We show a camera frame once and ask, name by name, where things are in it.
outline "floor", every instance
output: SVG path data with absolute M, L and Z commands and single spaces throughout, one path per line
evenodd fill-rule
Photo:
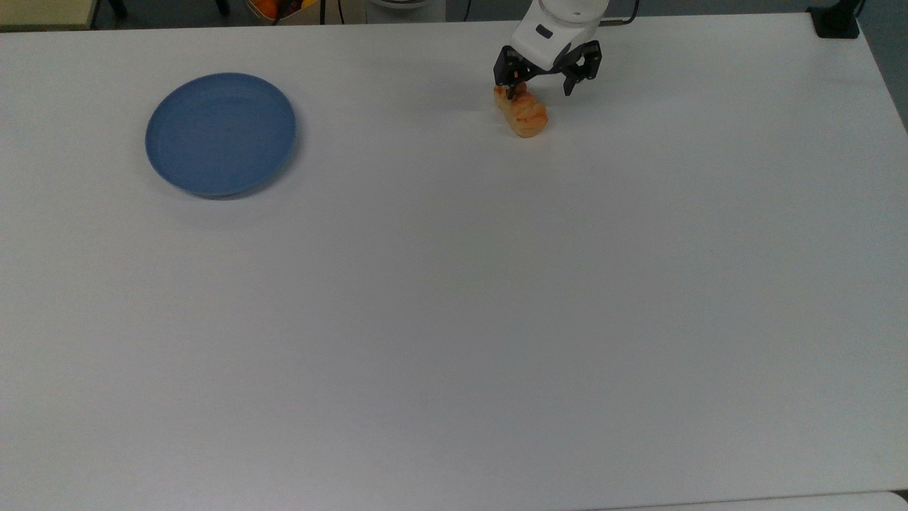
M 245 0 L 229 0 L 231 15 L 221 17 L 214 0 L 124 0 L 129 16 L 117 20 L 107 0 L 100 0 L 98 29 L 170 28 L 191 26 L 260 25 Z M 468 0 L 444 0 L 448 21 L 463 19 Z M 530 0 L 474 0 L 469 20 L 519 19 Z M 625 16 L 634 0 L 612 0 L 607 14 Z M 641 0 L 640 15 L 718 15 L 742 13 L 803 12 L 809 5 L 829 5 L 829 0 Z M 883 74 L 883 80 L 908 126 L 908 2 L 867 0 L 861 26 Z

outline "blue plate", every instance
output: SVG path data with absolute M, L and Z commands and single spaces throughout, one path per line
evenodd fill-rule
M 239 73 L 207 75 L 170 93 L 145 130 L 145 152 L 170 184 L 196 195 L 248 192 L 293 150 L 296 118 L 277 87 Z

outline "black mount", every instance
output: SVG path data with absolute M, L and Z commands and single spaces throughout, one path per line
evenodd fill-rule
M 814 19 L 814 30 L 823 39 L 857 39 L 854 9 L 861 0 L 840 0 L 832 7 L 809 7 L 807 12 Z
M 548 71 L 529 62 L 511 46 L 505 46 L 501 48 L 501 53 L 498 54 L 498 60 L 495 62 L 495 85 L 507 87 L 508 99 L 512 99 L 514 87 L 534 76 L 561 73 L 565 76 L 565 95 L 570 95 L 574 91 L 574 85 L 596 77 L 601 61 L 602 51 L 599 49 L 598 41 L 590 41 L 578 46 L 572 52 L 565 53 Z

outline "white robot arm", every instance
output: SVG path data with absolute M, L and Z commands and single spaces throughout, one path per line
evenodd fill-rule
M 574 85 L 596 77 L 602 53 L 591 39 L 600 26 L 609 0 L 532 0 L 523 20 L 501 48 L 495 63 L 495 83 L 514 87 L 533 76 L 561 73 L 565 95 Z

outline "black cable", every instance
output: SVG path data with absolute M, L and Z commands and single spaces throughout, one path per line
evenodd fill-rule
M 278 15 L 276 18 L 274 18 L 274 21 L 271 22 L 271 26 L 277 25 L 278 22 L 281 21 L 285 15 L 287 15 L 287 9 L 290 8 L 290 4 L 292 4 L 292 0 L 283 0 L 283 2 L 279 2 Z
M 640 0 L 636 0 L 634 2 L 634 12 L 630 14 L 630 17 L 627 20 L 621 22 L 621 25 L 630 25 L 630 24 L 634 23 L 634 20 L 637 19 L 637 11 L 639 11 L 639 10 L 640 10 Z
M 634 20 L 637 19 L 637 11 L 640 10 L 640 0 L 634 1 L 634 12 L 630 14 L 630 17 L 625 20 L 621 19 L 609 19 L 602 20 L 599 22 L 599 26 L 623 26 L 630 25 L 634 23 Z

